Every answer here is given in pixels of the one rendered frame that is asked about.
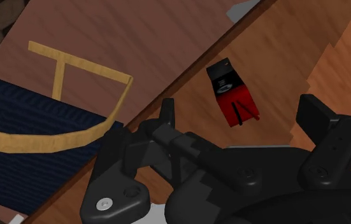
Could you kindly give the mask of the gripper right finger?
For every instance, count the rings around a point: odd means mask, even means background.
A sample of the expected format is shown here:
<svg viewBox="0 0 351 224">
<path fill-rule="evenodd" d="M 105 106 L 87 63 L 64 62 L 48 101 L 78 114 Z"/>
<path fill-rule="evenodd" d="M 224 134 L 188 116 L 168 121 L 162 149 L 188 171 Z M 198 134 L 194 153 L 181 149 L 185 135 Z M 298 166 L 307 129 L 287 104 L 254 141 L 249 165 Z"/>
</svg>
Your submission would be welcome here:
<svg viewBox="0 0 351 224">
<path fill-rule="evenodd" d="M 309 190 L 335 189 L 351 171 L 351 116 L 335 113 L 313 94 L 303 94 L 296 122 L 315 144 L 298 181 Z"/>
</svg>

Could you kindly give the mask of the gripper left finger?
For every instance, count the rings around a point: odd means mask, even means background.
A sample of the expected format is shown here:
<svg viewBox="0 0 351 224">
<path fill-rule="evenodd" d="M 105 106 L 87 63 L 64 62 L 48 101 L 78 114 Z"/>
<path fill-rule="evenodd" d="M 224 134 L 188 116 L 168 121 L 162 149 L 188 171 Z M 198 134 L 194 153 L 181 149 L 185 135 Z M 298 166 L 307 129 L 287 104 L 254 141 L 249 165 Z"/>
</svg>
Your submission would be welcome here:
<svg viewBox="0 0 351 224">
<path fill-rule="evenodd" d="M 242 166 L 235 149 L 223 150 L 191 132 L 175 130 L 172 98 L 156 119 L 109 130 L 83 198 L 83 224 L 154 224 L 148 188 L 136 181 L 140 167 L 153 166 L 173 187 L 164 206 L 167 224 L 215 224 L 221 208 L 209 202 L 213 184 L 238 196 L 253 196 L 262 186 L 259 171 Z"/>
</svg>

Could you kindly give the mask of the brown wooden table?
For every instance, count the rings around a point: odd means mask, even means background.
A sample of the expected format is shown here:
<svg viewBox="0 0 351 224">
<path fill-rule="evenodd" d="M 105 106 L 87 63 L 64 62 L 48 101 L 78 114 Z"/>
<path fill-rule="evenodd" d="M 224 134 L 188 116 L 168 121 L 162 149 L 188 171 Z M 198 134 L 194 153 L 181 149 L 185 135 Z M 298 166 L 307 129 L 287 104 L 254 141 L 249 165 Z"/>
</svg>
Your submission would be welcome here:
<svg viewBox="0 0 351 224">
<path fill-rule="evenodd" d="M 219 146 L 312 149 L 295 121 L 301 94 L 315 94 L 333 110 L 351 115 L 351 0 L 263 0 L 254 15 L 254 22 L 238 23 L 162 96 L 175 99 L 179 130 Z M 247 83 L 260 120 L 241 127 L 226 124 L 205 71 L 223 58 Z"/>
</svg>

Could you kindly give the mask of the red and black box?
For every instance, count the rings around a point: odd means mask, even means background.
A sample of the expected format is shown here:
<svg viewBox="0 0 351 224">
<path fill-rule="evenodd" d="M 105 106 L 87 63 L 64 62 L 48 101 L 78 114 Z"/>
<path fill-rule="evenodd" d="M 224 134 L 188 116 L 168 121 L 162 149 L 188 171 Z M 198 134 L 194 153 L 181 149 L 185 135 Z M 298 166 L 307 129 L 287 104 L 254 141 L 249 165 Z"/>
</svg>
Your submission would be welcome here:
<svg viewBox="0 0 351 224">
<path fill-rule="evenodd" d="M 254 118 L 259 120 L 259 110 L 228 58 L 206 68 L 218 106 L 230 127 L 242 125 Z"/>
</svg>

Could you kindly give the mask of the chair with navy seat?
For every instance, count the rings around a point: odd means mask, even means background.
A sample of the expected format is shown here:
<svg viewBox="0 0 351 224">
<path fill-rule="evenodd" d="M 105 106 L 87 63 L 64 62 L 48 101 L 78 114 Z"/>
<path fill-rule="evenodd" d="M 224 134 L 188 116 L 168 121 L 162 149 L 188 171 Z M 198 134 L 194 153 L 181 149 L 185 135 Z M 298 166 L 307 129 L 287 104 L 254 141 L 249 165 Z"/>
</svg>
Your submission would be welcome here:
<svg viewBox="0 0 351 224">
<path fill-rule="evenodd" d="M 0 80 L 0 205 L 30 215 L 69 181 L 120 127 L 116 103 L 101 116 L 61 101 L 65 67 L 130 87 L 133 77 L 30 41 L 28 49 L 56 61 L 52 96 Z"/>
</svg>

